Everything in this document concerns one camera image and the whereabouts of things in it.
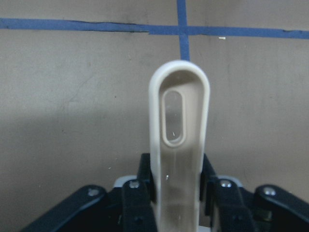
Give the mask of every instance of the white plastic handle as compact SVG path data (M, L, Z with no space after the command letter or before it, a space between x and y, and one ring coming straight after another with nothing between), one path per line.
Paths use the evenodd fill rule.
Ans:
M195 64L161 66L149 85L150 152L159 232L197 232L210 86Z

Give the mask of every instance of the oval slot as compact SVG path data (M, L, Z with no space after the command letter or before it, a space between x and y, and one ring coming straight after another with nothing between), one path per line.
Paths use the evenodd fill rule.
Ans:
M183 136L183 100L179 92L169 91L164 96L166 138L178 143Z

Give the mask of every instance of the blue tape strip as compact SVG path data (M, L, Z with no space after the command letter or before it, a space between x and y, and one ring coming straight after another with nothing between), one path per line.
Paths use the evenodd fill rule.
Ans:
M179 46L180 57L184 60L190 60L190 48L187 26L187 12L185 0L177 0L177 14L179 27Z
M228 28L228 27L188 27L188 35L212 36L250 36L268 38L309 39L309 31L262 29L262 28Z
M0 29L148 32L151 35L179 34L177 26L138 25L124 23L90 23L54 19L0 18Z

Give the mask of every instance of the silver screw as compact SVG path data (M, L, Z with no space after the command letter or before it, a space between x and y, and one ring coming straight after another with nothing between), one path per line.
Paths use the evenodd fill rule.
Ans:
M232 183L229 180L221 180L220 181L220 185L223 188L230 188L230 187L232 187Z
M97 196L99 192L100 191L97 190L97 189L92 189L92 188L88 189L88 196L90 196L90 197Z
M266 194L268 196L275 196L276 195L276 191L271 187L263 188L263 192L264 192L264 194Z
M140 186L140 183L138 180L131 180L129 186L132 189L137 189Z

